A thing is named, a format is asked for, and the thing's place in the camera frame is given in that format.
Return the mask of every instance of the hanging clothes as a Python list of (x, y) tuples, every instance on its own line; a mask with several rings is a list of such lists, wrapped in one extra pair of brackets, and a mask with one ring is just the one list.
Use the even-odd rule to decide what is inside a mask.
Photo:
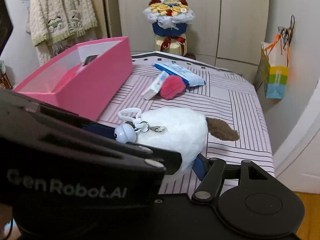
[(96, 39), (91, 0), (30, 0), (29, 24), (41, 65), (76, 43)]

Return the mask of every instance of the white plush toy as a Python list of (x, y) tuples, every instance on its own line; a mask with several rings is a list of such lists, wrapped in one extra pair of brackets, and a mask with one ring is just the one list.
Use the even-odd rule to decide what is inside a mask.
[[(128, 113), (137, 113), (137, 115), (135, 118), (123, 115)], [(164, 180), (167, 182), (174, 181), (191, 170), (193, 161), (206, 146), (208, 124), (211, 124), (209, 130), (211, 134), (214, 133), (213, 136), (227, 140), (238, 139), (237, 132), (224, 121), (206, 118), (203, 114), (189, 108), (163, 107), (143, 113), (139, 108), (128, 108), (120, 111), (118, 116), (121, 120), (132, 122), (136, 132), (130, 132), (130, 129), (134, 131), (129, 127), (130, 125), (123, 124), (115, 130), (117, 141), (124, 143), (131, 141), (181, 153), (180, 169), (174, 175), (166, 175)], [(123, 140), (119, 135), (126, 135), (125, 139)]]

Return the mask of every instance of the white bell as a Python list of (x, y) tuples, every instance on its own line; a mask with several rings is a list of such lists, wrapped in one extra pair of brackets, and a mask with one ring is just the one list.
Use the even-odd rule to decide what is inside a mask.
[(128, 123), (123, 123), (115, 129), (116, 141), (120, 143), (136, 142), (137, 135), (134, 128)]

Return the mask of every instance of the pink fur pom-pom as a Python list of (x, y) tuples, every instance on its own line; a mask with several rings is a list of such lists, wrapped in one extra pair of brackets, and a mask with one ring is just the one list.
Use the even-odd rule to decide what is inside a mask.
[(183, 92), (185, 88), (186, 84), (183, 82), (182, 78), (172, 75), (167, 77), (164, 81), (160, 90), (160, 95), (164, 99), (172, 99), (179, 93)]

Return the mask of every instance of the brown plush ear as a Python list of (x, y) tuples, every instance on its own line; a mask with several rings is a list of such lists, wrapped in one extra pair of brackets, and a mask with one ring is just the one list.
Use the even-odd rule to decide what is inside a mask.
[(238, 132), (232, 130), (231, 127), (223, 120), (207, 117), (209, 133), (223, 141), (239, 140)]

